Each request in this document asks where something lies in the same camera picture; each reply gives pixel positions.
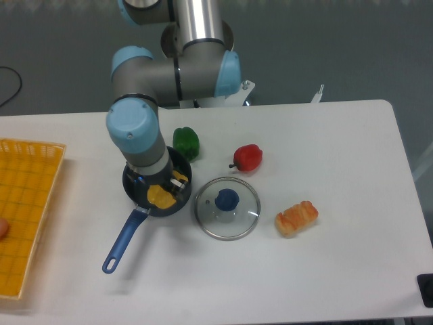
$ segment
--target lid metal rim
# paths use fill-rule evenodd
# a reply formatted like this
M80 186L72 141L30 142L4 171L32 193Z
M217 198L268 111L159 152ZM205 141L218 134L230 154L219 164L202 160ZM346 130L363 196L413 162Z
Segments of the lid metal rim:
M201 195L203 194L203 192L212 184L218 183L219 181L225 181L225 180L236 181L236 182L241 183L242 185L246 186L251 191L251 193L254 195L254 197L257 201L257 217L256 217L256 219L254 220L252 225L245 232L242 232L241 234L238 234L235 236L220 236L220 235L214 234L213 232L211 232L210 230L208 230L208 228L206 228L204 226L204 224L200 221L200 218L198 217L198 211L197 211L197 205L198 204L197 203L198 203L198 200L200 199ZM213 179L212 181L209 181L197 193L196 201L194 203L194 214L196 215L196 219L197 219L197 222L198 222L200 228L202 228L202 230L204 232L206 232L210 237L218 239L218 240L224 240L224 241L229 242L232 240L237 240L237 239L241 239L241 238L245 237L250 232L252 232L252 230L256 227L256 225L258 223L258 219L260 218L260 199L258 198L258 194L257 194L256 190L250 184L248 184L246 181L243 181L242 179L239 179L236 177L220 177L220 178Z

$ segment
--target bread roll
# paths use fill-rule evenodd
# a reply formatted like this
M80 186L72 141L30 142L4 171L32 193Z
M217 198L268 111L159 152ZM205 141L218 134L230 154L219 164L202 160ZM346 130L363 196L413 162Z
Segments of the bread roll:
M310 201L302 201L295 204L283 213L278 213L275 218L275 226L284 237L290 237L297 231L305 228L319 216L316 208Z

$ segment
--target blue pan handle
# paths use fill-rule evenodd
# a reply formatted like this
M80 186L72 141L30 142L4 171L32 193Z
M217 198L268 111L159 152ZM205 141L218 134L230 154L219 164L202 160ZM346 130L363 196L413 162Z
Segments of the blue pan handle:
M133 212L131 212L127 222L125 222L122 230L120 231L116 242L111 248L111 251L108 253L106 261L102 265L102 271L107 274L111 274L116 270L123 253L127 249L128 244L135 233L135 230L137 230L138 226L146 220L147 216L148 214L146 212L139 211L137 209L134 209Z

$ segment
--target frying pan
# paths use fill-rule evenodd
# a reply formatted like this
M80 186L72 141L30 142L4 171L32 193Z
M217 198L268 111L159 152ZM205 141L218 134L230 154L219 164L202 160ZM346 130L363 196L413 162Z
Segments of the frying pan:
M130 169L128 165L125 166L122 176L123 188L129 198L137 204L137 207L129 215L129 218L125 222L116 242L102 265L102 271L107 274L111 274L116 270L135 230L137 230L149 215L152 217L166 217L172 215L182 209L191 196L192 172L189 162L175 149L171 147L167 147L167 149L173 162L173 170L186 176L188 182L184 183L185 187L175 194L174 198L176 203L167 209L161 209L147 200L149 184L143 180L142 176Z

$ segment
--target black cable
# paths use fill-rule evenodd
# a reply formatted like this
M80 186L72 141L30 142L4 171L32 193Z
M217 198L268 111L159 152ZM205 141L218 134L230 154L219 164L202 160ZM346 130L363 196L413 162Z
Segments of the black cable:
M20 86L18 87L18 89L15 91L15 93L11 97L7 98L3 103L0 104L0 107L2 107L3 105L6 105L11 100L13 100L15 98L15 96L17 96L18 93L21 91L21 88L22 88L22 79L21 79L21 74L18 73L17 70L15 70L13 68L10 68L9 66L0 66L0 69L6 69L6 70L12 71L13 73L15 73L17 75L18 79L20 80Z
M194 104L194 108L201 108L197 100L193 100L192 102Z

